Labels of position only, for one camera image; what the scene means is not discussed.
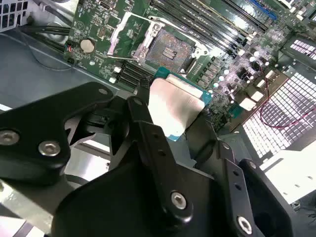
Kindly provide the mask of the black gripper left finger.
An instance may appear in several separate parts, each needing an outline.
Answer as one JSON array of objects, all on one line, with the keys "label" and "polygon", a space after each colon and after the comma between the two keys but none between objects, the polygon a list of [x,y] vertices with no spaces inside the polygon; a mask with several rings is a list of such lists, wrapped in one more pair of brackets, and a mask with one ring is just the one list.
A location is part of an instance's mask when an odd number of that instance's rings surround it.
[{"label": "black gripper left finger", "polygon": [[1,114],[0,131],[1,178],[33,185],[55,184],[71,147],[98,132],[110,136],[118,166],[139,148],[170,148],[143,99],[122,99],[96,82]]}]

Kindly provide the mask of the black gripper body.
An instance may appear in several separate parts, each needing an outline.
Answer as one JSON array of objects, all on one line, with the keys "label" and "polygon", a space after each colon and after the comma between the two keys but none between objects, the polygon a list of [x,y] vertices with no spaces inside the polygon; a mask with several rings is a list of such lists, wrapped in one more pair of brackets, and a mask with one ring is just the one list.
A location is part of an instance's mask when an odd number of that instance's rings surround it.
[{"label": "black gripper body", "polygon": [[54,237],[226,237],[214,227],[212,176],[178,165],[169,148],[126,157],[61,202]]}]

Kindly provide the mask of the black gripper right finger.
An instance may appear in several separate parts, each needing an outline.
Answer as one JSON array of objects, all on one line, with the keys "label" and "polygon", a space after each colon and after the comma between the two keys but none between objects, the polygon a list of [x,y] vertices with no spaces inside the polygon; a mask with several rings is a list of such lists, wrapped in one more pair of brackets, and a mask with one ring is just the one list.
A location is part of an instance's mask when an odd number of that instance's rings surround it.
[{"label": "black gripper right finger", "polygon": [[195,168],[215,181],[217,233],[227,237],[297,237],[295,212],[254,161],[237,161],[205,115],[186,129]]}]

